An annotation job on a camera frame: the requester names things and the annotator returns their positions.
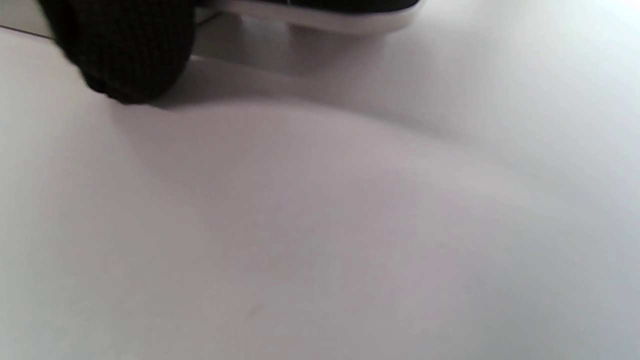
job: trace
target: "black mesh fabric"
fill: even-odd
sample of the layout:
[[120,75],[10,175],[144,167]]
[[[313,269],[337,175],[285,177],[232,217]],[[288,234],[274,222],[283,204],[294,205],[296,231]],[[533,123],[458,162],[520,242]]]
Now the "black mesh fabric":
[[122,103],[176,82],[195,36],[195,0],[38,0],[56,43],[87,85]]

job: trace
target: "white rubber sole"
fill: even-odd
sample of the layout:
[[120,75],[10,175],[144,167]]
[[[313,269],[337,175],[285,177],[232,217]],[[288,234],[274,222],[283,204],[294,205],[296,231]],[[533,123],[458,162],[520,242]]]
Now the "white rubber sole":
[[216,11],[279,20],[334,33],[373,35],[407,27],[416,17],[423,2],[424,0],[421,0],[410,8],[396,12],[368,15],[346,15],[255,0],[217,0],[211,4],[211,8]]

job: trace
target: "floor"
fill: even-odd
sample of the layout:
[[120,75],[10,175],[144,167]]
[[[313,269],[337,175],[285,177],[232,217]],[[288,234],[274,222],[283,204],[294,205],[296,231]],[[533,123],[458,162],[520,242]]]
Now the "floor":
[[224,15],[145,106],[0,29],[0,358],[637,359],[628,9]]

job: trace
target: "white surface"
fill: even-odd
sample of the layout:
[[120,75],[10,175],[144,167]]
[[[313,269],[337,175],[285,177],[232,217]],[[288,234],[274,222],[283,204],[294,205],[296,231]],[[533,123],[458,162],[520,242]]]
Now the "white surface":
[[346,15],[254,0],[222,0],[215,2],[214,8],[223,12],[253,15],[335,33],[373,35],[407,27],[416,18],[422,3],[421,1],[395,12],[367,15]]
[[160,107],[0,30],[0,358],[637,359],[636,15],[223,18]]

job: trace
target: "white floor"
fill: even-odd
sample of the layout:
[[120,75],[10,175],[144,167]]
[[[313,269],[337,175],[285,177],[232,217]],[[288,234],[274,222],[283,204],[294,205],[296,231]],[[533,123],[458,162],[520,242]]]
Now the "white floor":
[[0,29],[0,359],[637,359],[633,9],[222,17],[130,107]]

